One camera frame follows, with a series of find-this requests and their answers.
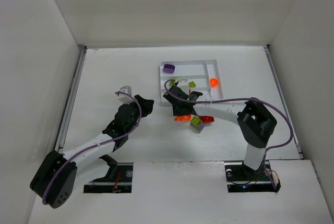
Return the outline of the orange flower lego piece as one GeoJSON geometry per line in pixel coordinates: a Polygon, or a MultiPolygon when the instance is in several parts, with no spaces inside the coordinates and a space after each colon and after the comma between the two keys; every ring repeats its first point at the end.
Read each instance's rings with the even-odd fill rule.
{"type": "Polygon", "coordinates": [[[192,119],[191,115],[180,115],[174,117],[174,120],[178,122],[190,122],[191,119],[192,119]]]}

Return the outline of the green and purple lego stack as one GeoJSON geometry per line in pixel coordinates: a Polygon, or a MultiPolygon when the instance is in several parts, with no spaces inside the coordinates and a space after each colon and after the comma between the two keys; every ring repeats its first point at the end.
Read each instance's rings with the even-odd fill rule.
{"type": "Polygon", "coordinates": [[[190,121],[190,127],[192,127],[196,132],[200,133],[205,125],[198,116],[194,116],[190,121]]]}

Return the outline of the small lime green lego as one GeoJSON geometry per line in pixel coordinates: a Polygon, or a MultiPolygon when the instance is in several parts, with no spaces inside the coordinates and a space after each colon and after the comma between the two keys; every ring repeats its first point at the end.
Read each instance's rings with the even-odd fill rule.
{"type": "Polygon", "coordinates": [[[189,82],[188,85],[189,85],[190,88],[195,88],[196,87],[196,84],[193,81],[189,82]]]}

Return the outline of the purple round lego brick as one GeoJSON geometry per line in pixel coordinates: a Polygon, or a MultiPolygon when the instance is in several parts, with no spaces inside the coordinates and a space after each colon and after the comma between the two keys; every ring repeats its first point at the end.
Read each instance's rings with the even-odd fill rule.
{"type": "Polygon", "coordinates": [[[164,73],[172,74],[175,72],[175,66],[173,64],[166,63],[164,64],[162,70],[164,73]]]}

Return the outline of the orange round lego piece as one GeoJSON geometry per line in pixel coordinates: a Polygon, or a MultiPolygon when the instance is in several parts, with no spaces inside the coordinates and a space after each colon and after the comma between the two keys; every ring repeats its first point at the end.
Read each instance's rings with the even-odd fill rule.
{"type": "Polygon", "coordinates": [[[215,78],[211,78],[209,81],[210,81],[210,87],[211,88],[214,88],[219,84],[218,80],[215,79],[215,78]]]}

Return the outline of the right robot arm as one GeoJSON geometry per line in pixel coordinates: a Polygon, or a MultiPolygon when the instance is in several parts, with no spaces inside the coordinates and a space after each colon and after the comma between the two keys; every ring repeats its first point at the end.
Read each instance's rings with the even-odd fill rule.
{"type": "Polygon", "coordinates": [[[186,94],[181,88],[172,86],[163,97],[172,105],[173,115],[211,116],[229,121],[240,127],[247,142],[243,164],[254,171],[263,162],[266,147],[277,120],[260,102],[247,100],[245,107],[235,103],[200,103],[201,92],[186,94]]]}

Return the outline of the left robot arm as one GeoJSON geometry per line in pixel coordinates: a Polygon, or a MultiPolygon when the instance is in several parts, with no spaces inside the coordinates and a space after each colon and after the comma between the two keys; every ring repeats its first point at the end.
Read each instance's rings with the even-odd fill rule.
{"type": "Polygon", "coordinates": [[[153,111],[153,100],[140,95],[129,98],[131,102],[118,108],[114,119],[97,137],[72,150],[63,153],[53,150],[45,156],[29,185],[43,204],[53,209],[62,206],[79,178],[87,176],[84,169],[93,163],[97,164],[93,174],[98,176],[116,169],[117,162],[109,154],[121,148],[140,120],[153,111]]]}

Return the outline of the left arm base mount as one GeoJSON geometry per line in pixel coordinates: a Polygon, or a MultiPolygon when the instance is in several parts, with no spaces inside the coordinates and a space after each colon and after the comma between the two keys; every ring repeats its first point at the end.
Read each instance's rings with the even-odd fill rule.
{"type": "Polygon", "coordinates": [[[103,176],[97,177],[83,187],[84,193],[124,194],[132,192],[133,163],[119,163],[109,155],[104,155],[98,161],[108,166],[103,176]]]}

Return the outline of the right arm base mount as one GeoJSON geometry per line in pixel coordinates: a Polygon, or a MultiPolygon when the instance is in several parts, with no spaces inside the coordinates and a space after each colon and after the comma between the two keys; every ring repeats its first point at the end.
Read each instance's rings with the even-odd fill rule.
{"type": "Polygon", "coordinates": [[[258,170],[252,170],[242,162],[224,164],[227,189],[229,193],[277,193],[281,182],[270,162],[261,164],[258,170]]]}

